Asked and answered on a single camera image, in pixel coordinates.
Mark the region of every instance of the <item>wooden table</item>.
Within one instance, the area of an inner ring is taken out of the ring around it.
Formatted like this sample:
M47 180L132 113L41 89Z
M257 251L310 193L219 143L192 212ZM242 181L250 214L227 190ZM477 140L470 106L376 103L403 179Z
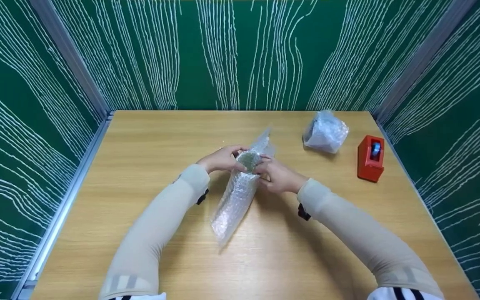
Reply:
M478 299L390 149L379 183L357 178L357 146L382 136L368 112L338 112L350 128L336 155L305 150L314 112L118 111L47 261L33 300L96 299L118 245L149 201L202 156L250 144L268 125L276 157L371 213L423 259L447 299ZM258 192L228 247L210 220L228 180L186 214L160 261L168 299L365 300L375 280L329 230L297 216L294 195Z

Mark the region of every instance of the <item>bubble wrap bag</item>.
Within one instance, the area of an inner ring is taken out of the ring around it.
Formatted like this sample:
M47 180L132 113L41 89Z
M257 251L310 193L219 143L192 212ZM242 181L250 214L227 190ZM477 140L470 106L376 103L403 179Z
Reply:
M303 134L307 147L335 154L349 133L345 125L330 110L320 110Z
M233 170L225 188L225 193L217 205L217 211L211 226L216 235L219 247L223 247L231 238L236 227L248 212L257 190L259 175L253 174L255 167L261 162L261 154L275 155L275 148L270 144L270 129L267 128L251 145L248 151L242 152L236 160L247 167L247 172Z

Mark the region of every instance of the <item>hand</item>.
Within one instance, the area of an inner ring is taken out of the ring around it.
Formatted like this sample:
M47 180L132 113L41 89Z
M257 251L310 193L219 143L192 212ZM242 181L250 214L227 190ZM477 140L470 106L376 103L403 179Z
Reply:
M231 171L233 169L245 172L247 168L235 159L240 150L247 151L249 148L242 145L225 146L214 153L208 154L196 163L202 165L209 174L212 171Z
M259 184L273 193L293 192L297 194L299 189L307 182L308 178L289 169L278 160L261 155L262 163L257 165L255 173L268 175L268 179L261 176Z

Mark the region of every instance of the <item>arm sleeve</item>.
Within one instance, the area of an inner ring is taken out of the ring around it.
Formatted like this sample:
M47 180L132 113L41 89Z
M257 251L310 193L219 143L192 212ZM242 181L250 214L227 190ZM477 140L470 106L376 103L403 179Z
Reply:
M417 289L444 297L418 255L368 213L312 178L297 197L305 212L331 230L366 265L380 287Z
M155 197L116 251L99 300L158 294L160 252L179 228L186 211L204 194L209 181L203 167L191 165Z

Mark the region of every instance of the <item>tape roll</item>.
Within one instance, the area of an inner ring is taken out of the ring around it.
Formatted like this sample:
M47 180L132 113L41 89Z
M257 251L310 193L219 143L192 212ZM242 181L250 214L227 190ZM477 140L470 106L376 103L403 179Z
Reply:
M374 142L372 144L372 156L377 156L381 152L381 144Z

